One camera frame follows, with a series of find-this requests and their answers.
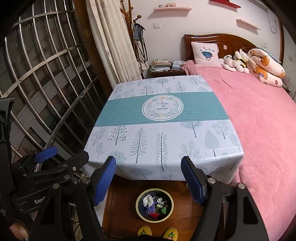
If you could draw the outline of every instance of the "white plush toy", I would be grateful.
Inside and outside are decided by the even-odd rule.
[[[246,68],[246,62],[249,61],[249,56],[240,49],[239,52],[235,51],[233,57],[234,59],[228,54],[223,58],[225,62],[224,68],[232,72],[237,70],[241,73],[248,74],[249,70]]]

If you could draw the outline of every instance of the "rolled quilt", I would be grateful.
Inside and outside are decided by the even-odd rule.
[[[285,76],[284,68],[274,59],[272,59],[272,57],[270,57],[264,50],[251,49],[248,52],[248,56],[251,60],[253,60],[257,65],[259,65],[267,72],[280,78],[283,78]]]
[[[281,87],[283,85],[280,77],[268,72],[266,69],[256,64],[252,58],[250,58],[247,62],[247,68],[258,80],[264,84],[273,85],[276,87]]]

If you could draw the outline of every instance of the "white tablecloth with tree print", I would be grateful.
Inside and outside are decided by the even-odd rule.
[[[184,180],[180,163],[230,183],[244,152],[221,103],[202,76],[118,84],[85,146],[91,175],[108,156],[132,180]]]

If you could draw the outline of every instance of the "teal stripe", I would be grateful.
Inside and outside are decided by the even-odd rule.
[[[170,93],[170,95],[178,97],[184,104],[184,109],[179,116],[166,121],[150,120],[143,115],[142,106],[146,100],[157,95],[108,100],[98,117],[95,126],[229,119],[214,92],[185,92]]]

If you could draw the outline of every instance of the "wooden headboard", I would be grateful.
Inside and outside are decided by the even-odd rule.
[[[184,34],[186,61],[194,60],[191,42],[214,43],[218,45],[218,57],[223,58],[225,55],[234,55],[235,51],[241,48],[245,53],[252,48],[256,48],[250,41],[232,34],[207,34],[207,35],[192,35]]]

